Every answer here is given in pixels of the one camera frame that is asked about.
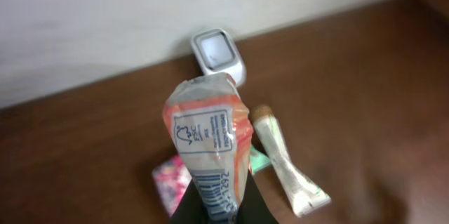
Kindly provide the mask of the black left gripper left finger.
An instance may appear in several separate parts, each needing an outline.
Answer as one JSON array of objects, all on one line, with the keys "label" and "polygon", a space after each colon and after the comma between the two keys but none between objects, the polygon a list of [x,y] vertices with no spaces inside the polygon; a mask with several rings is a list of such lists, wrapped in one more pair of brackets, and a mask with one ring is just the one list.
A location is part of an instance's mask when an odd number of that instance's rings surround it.
[{"label": "black left gripper left finger", "polygon": [[193,181],[188,185],[169,224],[207,224],[207,211]]}]

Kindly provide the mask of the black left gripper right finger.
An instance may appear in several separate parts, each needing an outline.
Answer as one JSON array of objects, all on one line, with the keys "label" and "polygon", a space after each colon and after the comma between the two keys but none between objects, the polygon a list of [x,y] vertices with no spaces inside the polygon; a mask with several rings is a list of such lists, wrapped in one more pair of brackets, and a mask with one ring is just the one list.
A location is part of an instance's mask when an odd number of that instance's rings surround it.
[{"label": "black left gripper right finger", "polygon": [[248,172],[243,201],[237,213],[237,224],[278,224]]}]

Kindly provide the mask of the pink purple tissue pack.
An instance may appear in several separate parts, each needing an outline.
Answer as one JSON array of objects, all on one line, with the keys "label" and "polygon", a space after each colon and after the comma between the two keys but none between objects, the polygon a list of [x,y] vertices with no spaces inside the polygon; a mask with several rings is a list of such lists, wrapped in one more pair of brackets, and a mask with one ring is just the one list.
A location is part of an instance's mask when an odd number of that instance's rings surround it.
[{"label": "pink purple tissue pack", "polygon": [[171,217],[179,206],[192,177],[182,158],[175,155],[152,171],[161,202]]}]

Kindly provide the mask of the orange tissue pack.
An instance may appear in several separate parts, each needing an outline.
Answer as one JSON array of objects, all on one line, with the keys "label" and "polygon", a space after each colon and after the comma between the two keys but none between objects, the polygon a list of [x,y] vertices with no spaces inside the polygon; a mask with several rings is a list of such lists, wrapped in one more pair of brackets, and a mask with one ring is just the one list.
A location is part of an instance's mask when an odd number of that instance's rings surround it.
[{"label": "orange tissue pack", "polygon": [[235,223],[250,167],[249,110],[227,73],[179,84],[163,120],[212,223]]}]

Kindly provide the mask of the white floral cream tube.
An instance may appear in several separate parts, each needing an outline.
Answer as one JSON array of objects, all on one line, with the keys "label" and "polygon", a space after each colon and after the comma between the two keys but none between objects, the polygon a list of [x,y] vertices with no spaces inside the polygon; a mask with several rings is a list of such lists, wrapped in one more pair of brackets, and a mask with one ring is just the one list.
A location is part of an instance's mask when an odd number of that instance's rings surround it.
[{"label": "white floral cream tube", "polygon": [[331,203],[330,196],[293,164],[272,109],[267,105],[260,105],[250,112],[250,117],[293,213],[302,217]]}]

